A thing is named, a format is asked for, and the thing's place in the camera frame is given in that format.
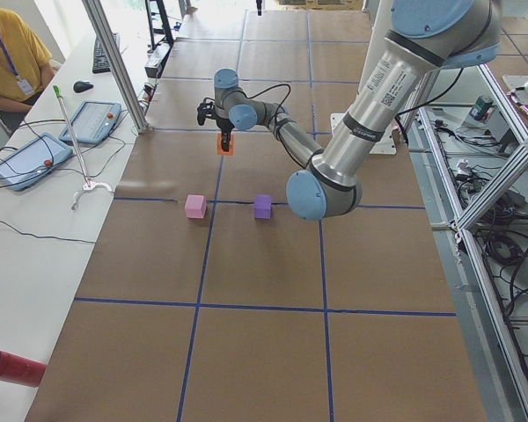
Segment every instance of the industrial robot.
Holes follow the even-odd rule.
[[[420,79],[495,58],[501,6],[501,0],[394,0],[385,51],[325,149],[283,106],[249,99],[231,69],[215,74],[215,101],[200,104],[198,122],[216,120],[224,149],[233,128],[266,127],[302,167],[287,183],[291,210],[305,220],[344,215],[362,198],[356,171]]]

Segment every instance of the white table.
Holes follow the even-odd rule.
[[[113,75],[92,74],[94,39],[92,33],[84,37],[27,115],[27,121],[62,118],[53,84],[61,88],[69,115],[84,100],[119,101],[126,108]],[[146,44],[122,36],[121,50],[139,94],[147,82],[143,69],[147,60]],[[90,80],[94,88],[76,94],[72,85],[78,79]],[[32,127],[38,134],[49,132],[57,136],[64,125],[48,123]],[[88,172],[93,175],[117,149],[123,147],[95,178],[115,188],[136,138],[129,116],[113,136],[121,140],[107,139],[85,153],[84,160]],[[21,128],[12,136],[8,146],[21,147],[35,137],[29,128]],[[80,170],[76,157],[62,168]],[[21,193],[0,189],[0,220],[37,235],[95,241],[113,194],[103,188],[85,193],[77,210],[72,211],[73,195],[83,183],[83,177],[74,171],[55,171]],[[0,350],[48,362],[92,248],[93,244],[21,236],[0,223]],[[23,420],[36,390],[0,382],[0,422]]]

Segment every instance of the mustard shirt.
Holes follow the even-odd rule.
[[[51,53],[39,37],[18,14],[0,9],[0,39],[21,77],[27,79],[35,92],[43,91],[39,67],[51,60]],[[0,48],[0,96],[22,102],[32,95],[24,94],[19,88]]]

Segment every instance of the lanyard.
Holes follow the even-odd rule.
[[[10,55],[8,54],[8,50],[6,49],[6,46],[2,42],[2,39],[0,38],[0,48],[4,52],[4,56],[6,57],[6,60],[8,61],[8,67],[10,68],[10,72],[17,78],[20,79],[19,73],[16,70],[16,67],[14,66],[13,61],[11,60]]]

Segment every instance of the black mouse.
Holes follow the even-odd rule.
[[[90,81],[76,81],[72,89],[74,92],[84,92],[90,90],[93,87],[94,85],[92,85]]]

